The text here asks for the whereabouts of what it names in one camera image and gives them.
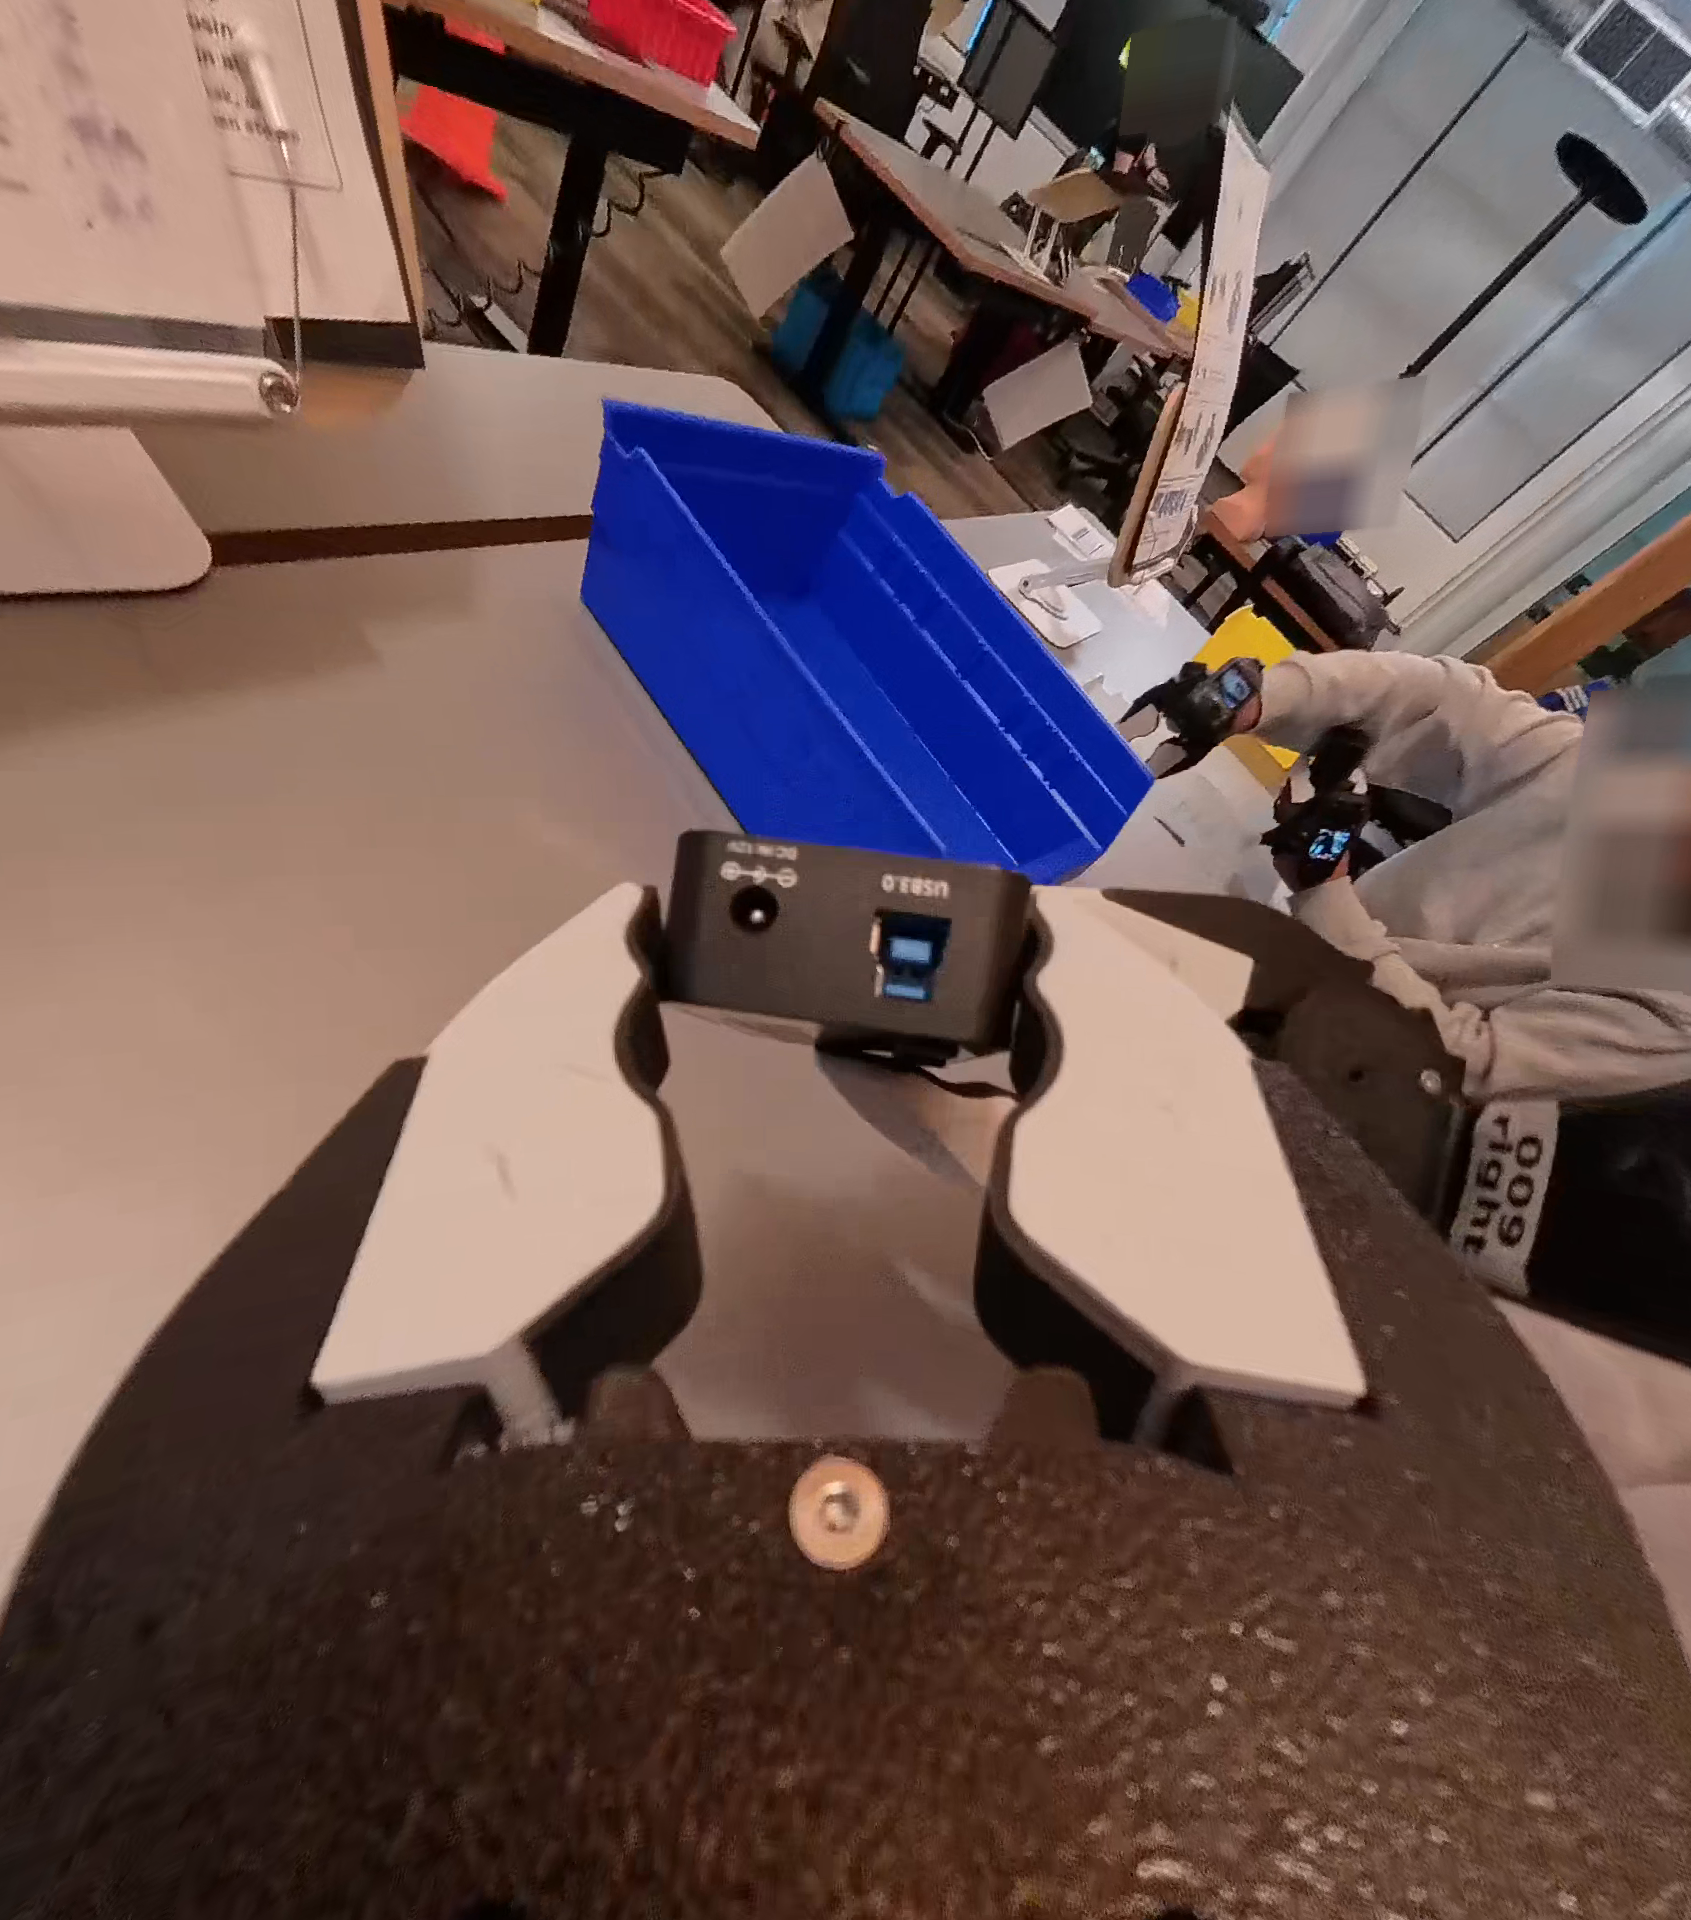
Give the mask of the black monitor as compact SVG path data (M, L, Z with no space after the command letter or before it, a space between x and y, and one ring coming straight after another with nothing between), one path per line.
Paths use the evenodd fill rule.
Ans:
M997 133L1023 133L1057 53L1063 3L985 3L957 77Z

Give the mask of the yellow plastic bin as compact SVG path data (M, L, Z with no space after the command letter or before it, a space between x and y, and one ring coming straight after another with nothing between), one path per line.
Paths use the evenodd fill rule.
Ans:
M1230 677L1260 690L1270 667L1302 652L1284 631L1250 606L1224 616L1192 657L1212 679Z

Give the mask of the wooden display board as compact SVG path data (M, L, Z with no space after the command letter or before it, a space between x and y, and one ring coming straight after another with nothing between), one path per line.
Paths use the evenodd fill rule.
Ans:
M267 42L297 157L333 171L333 184L299 186L305 356L317 369L417 372L425 286L383 9L273 5Z

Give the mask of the blue plastic bin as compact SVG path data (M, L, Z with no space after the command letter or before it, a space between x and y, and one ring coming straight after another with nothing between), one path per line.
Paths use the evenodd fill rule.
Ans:
M1079 877L1152 776L869 448L603 403L581 600L739 828Z

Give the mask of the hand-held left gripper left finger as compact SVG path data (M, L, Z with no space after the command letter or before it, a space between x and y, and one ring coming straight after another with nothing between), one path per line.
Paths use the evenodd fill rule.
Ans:
M561 1442L593 1386L687 1330L705 1270L661 1089L657 892L619 883L481 988L425 1052L309 1391L471 1389Z

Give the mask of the black usb hub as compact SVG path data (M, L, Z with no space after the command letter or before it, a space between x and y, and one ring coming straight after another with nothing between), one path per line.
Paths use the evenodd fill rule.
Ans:
M1033 886L1015 873L693 828L675 840L663 997L921 1067L999 1050Z

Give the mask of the white paper sheet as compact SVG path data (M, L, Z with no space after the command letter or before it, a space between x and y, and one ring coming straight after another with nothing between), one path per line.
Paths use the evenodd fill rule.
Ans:
M733 229L719 263L743 310L763 320L853 236L827 161L811 152Z

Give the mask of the printed instruction sheet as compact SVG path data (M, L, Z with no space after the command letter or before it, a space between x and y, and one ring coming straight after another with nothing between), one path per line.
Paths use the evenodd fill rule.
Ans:
M1236 395L1268 171L1240 117L1224 128L1218 194L1198 286L1192 361L1144 515L1132 568L1146 579L1170 566L1192 532L1200 491Z
M0 341L305 355L273 5L0 3Z

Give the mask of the wooden desk with black legs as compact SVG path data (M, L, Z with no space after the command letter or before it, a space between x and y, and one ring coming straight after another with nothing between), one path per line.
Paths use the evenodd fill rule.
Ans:
M569 339L609 158L659 177L683 171L693 141L751 155L759 126L717 86L693 85L595 42L559 11L517 3L385 3L391 65L567 142L525 350L559 356Z
M1065 286L1033 268L1021 255L1019 230L973 184L833 103L819 103L813 117L815 152L831 171L845 171L841 197L855 229L837 300L793 380L803 407L831 436L845 438L847 429L825 391L895 234L923 243L977 282L973 315L923 397L929 416L957 445L975 445L969 416L1017 324L1043 324L1049 345L1091 334L1174 364L1190 361L1192 333L1152 316L1121 282L1085 278Z

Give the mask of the person's right forearm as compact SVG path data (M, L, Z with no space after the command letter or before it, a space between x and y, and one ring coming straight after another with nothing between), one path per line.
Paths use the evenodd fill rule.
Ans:
M1496 1301L1494 1306L1614 1486L1624 1492L1691 1486L1691 1366L1524 1305Z

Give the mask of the white sheet stand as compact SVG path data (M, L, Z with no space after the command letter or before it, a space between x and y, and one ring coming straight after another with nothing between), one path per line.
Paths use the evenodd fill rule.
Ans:
M271 425L303 371L267 355L0 341L0 599L175 593L209 542L139 425Z
M999 595L1053 652L1069 655L1101 633L1101 619L1079 595L1081 587L1103 585L1101 566L1017 560L991 566L985 572Z

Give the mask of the black floor lamp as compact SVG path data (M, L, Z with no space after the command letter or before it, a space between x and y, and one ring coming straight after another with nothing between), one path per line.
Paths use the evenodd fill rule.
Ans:
M1646 203L1628 175L1594 142L1564 133L1552 149L1556 173L1572 189L1570 199L1504 263L1484 286L1458 308L1432 341L1398 372L1398 380L1420 379L1430 367L1530 268L1578 216L1594 212L1614 229L1636 229Z

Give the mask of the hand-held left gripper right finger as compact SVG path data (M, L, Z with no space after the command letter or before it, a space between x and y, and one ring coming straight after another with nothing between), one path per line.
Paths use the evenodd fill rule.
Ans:
M1103 1440L1160 1446L1192 1394L1356 1410L1366 1379L1234 1032L1252 963L1085 889L1037 886L973 1301Z

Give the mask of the red plastic bin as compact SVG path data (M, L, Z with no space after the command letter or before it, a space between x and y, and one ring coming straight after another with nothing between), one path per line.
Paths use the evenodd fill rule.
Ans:
M713 3L587 3L587 23L611 48L693 86L715 86L733 18Z

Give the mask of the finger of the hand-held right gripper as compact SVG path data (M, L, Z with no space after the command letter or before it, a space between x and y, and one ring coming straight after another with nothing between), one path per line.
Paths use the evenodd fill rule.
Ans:
M1240 1039L1278 1039L1304 1003L1304 929L1284 912L1224 894L1111 889L1172 976Z

